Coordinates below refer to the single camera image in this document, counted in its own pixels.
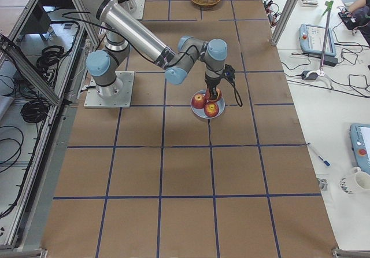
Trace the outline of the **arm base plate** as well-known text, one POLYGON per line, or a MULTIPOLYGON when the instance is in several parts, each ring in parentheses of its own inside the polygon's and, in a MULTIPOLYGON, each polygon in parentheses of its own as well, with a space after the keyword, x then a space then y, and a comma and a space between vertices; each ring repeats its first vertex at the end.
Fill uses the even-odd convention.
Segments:
POLYGON ((92 77, 84 101, 85 108, 129 108, 134 85, 134 71, 116 71, 116 80, 110 86, 96 84, 92 77))
POLYGON ((137 10, 133 13, 129 12, 129 14, 137 20, 142 20, 143 15, 144 15, 144 9, 145 9, 145 0, 135 0, 135 2, 137 4, 137 10))

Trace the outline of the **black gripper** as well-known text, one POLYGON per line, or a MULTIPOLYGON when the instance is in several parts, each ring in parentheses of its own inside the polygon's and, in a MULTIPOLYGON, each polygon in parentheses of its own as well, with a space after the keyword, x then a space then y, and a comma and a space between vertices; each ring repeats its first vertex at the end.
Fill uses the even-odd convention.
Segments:
POLYGON ((235 70, 231 65, 225 64, 222 73, 213 71, 211 73, 215 73, 216 76, 205 75, 207 99, 208 101, 217 101, 217 85, 219 85, 222 79, 225 79, 232 87, 235 87, 235 70))

